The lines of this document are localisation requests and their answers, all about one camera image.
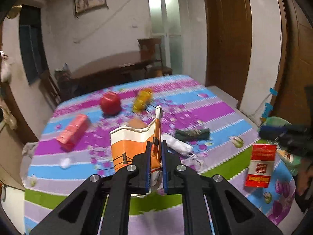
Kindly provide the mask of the red apple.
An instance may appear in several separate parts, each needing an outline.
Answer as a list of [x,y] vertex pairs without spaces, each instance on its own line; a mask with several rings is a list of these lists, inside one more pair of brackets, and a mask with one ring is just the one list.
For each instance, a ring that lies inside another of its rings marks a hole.
[[100,99],[100,108],[105,116],[115,116],[121,112],[121,100],[115,92],[106,92]]

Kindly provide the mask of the gold round wall clock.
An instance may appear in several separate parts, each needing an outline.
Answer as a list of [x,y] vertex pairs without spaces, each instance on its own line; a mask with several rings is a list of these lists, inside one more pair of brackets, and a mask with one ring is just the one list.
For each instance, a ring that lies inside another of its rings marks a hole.
[[10,9],[10,11],[8,12],[8,14],[6,15],[6,17],[8,19],[14,19],[16,18],[22,9],[22,4],[15,4],[12,6],[12,8]]

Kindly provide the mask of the pink box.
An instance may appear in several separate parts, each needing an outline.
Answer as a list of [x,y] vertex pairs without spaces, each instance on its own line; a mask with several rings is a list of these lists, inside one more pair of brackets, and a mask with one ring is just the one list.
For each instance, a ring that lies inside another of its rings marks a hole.
[[78,114],[56,140],[63,150],[72,151],[90,125],[91,121],[87,115]]

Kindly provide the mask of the brown wooden door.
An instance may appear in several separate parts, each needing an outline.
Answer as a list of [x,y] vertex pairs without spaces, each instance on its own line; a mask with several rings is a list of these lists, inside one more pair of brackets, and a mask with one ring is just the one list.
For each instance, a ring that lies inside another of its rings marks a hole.
[[242,101],[252,45],[250,0],[204,0],[207,24],[206,86]]

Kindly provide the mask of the frosted glass door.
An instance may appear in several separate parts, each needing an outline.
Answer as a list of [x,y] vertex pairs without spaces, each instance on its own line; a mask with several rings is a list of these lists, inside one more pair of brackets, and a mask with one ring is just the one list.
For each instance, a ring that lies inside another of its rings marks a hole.
[[148,0],[152,36],[161,39],[163,65],[174,74],[183,72],[183,45],[181,36],[179,0]]

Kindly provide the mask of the green trash bin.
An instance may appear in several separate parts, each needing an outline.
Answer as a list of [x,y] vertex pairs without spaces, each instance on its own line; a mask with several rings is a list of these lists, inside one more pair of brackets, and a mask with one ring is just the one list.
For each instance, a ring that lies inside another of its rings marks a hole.
[[[287,120],[283,118],[271,116],[267,117],[265,121],[262,123],[264,126],[272,126],[272,127],[284,127],[286,125],[290,125]],[[288,152],[288,147],[286,146],[286,141],[283,139],[278,139],[275,141],[277,144],[277,154],[280,159],[283,161],[287,169],[290,171],[291,175],[294,177],[298,174],[298,169],[301,165],[301,157],[298,155],[290,154]]]

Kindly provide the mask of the blue tape pieces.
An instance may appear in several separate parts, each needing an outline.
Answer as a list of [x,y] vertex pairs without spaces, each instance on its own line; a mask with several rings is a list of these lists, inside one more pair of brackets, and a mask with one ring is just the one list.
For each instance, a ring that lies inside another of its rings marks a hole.
[[273,110],[272,99],[277,97],[277,91],[274,88],[270,88],[268,96],[265,98],[264,110],[260,117],[261,121],[265,121]]

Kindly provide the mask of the red cigarette box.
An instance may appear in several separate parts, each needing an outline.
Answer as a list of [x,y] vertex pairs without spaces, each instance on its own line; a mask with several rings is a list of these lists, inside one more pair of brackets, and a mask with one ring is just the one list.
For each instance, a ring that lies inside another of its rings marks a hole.
[[275,144],[254,144],[245,186],[267,188],[274,169],[275,157]]

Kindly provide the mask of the dark green cloth bundle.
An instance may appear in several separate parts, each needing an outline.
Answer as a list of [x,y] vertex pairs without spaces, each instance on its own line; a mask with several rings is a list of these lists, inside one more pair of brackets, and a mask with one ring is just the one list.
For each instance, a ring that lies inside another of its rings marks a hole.
[[193,130],[179,130],[176,129],[174,137],[183,142],[200,141],[210,138],[209,129],[193,129]]

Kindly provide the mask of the torn orange paper cup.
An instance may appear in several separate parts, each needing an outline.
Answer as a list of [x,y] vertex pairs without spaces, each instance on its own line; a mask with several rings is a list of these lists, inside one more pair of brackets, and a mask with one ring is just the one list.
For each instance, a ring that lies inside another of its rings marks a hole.
[[134,156],[146,150],[147,142],[151,148],[151,186],[150,191],[157,190],[161,185],[161,106],[155,108],[155,118],[145,128],[134,128],[123,125],[109,133],[115,171],[131,164]]

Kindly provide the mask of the yellow snack wrapper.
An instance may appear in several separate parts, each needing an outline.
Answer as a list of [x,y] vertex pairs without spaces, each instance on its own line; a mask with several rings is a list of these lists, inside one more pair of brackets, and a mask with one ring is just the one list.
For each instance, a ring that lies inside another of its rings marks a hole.
[[151,88],[139,90],[137,97],[133,103],[133,112],[142,112],[151,102],[152,96],[153,90]]

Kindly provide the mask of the floral striped tablecloth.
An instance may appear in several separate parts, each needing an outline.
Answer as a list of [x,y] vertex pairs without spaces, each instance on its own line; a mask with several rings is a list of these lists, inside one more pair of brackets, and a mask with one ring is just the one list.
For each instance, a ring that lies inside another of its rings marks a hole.
[[104,90],[61,103],[48,121],[28,169],[24,223],[30,232],[66,196],[92,174],[115,173],[155,138],[155,109],[161,107],[161,133],[208,129],[208,139],[192,141],[192,153],[181,162],[204,176],[220,174],[274,224],[292,207],[295,182],[279,157],[266,188],[246,186],[251,152],[262,144],[244,117],[187,75],[165,76],[117,85],[121,112],[105,117]]

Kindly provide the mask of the dark window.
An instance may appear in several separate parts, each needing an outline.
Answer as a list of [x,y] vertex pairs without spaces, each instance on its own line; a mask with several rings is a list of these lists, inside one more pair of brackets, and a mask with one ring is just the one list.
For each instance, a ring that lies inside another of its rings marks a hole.
[[24,71],[31,85],[48,70],[41,30],[41,9],[23,5],[19,17],[19,42]]

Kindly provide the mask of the wooden chair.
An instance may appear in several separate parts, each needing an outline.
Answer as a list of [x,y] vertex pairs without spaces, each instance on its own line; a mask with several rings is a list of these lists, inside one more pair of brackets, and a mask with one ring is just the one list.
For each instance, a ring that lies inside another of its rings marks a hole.
[[172,75],[172,69],[165,66],[162,59],[161,38],[138,39],[141,55],[145,58],[150,57],[152,63],[146,69],[145,78],[158,78],[161,76]]

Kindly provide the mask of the dark wooden table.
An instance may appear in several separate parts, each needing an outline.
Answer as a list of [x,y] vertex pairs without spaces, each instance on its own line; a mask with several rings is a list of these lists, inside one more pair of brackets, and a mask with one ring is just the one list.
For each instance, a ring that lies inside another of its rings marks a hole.
[[114,81],[122,80],[122,74],[145,70],[152,63],[140,51],[122,52],[91,61],[71,73],[71,81],[89,91],[105,88]]

